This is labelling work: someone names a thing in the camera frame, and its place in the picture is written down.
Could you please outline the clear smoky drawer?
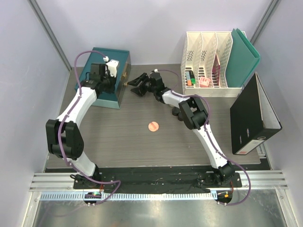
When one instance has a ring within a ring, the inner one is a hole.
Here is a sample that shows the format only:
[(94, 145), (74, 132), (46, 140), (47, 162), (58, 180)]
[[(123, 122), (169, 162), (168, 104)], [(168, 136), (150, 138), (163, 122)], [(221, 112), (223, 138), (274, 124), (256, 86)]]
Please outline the clear smoky drawer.
[(130, 54), (128, 54), (128, 57), (126, 59), (126, 63), (125, 63), (125, 67), (124, 67), (124, 71), (123, 71), (123, 74), (122, 74), (122, 79), (123, 79), (123, 86), (122, 86), (122, 90), (121, 90), (121, 100), (123, 99), (124, 97), (124, 93), (125, 93), (125, 89), (127, 87), (127, 82), (128, 82), (128, 79), (129, 79), (129, 74), (131, 72), (131, 56)]

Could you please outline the teal drawer organizer box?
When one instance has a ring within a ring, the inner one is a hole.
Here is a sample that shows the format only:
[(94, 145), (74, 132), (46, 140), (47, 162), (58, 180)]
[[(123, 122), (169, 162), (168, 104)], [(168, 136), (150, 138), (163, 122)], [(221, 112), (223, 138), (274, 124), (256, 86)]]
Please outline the teal drawer organizer box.
[(79, 81), (82, 86), (97, 89), (94, 106), (119, 109), (130, 71), (129, 51), (94, 47)]

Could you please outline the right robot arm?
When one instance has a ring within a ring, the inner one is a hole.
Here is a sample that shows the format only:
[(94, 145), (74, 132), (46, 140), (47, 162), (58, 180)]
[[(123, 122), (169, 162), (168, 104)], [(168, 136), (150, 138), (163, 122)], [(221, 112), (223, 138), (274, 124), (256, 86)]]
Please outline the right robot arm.
[(201, 96), (186, 96), (168, 88), (157, 70), (152, 71), (149, 75), (143, 73), (127, 84), (133, 86), (131, 91), (138, 96), (142, 97), (150, 92), (157, 101), (178, 110), (176, 115), (181, 116), (181, 121), (202, 143), (211, 163), (215, 184), (224, 187), (231, 181), (235, 170), (212, 133), (209, 122), (210, 108), (209, 105), (204, 105), (207, 102), (202, 102)]

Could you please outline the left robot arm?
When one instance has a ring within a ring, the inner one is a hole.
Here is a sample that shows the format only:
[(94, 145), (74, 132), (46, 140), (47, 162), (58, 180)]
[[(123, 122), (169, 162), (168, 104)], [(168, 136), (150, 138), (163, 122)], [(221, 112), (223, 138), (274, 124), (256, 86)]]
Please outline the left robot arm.
[(55, 120), (48, 120), (46, 127), (49, 153), (61, 158), (77, 171), (77, 178), (91, 189), (101, 183), (98, 166), (84, 152), (84, 140), (79, 127), (88, 109), (106, 92), (115, 91), (119, 61), (105, 57), (106, 63), (93, 63), (89, 77), (78, 81), (78, 90), (64, 112)]

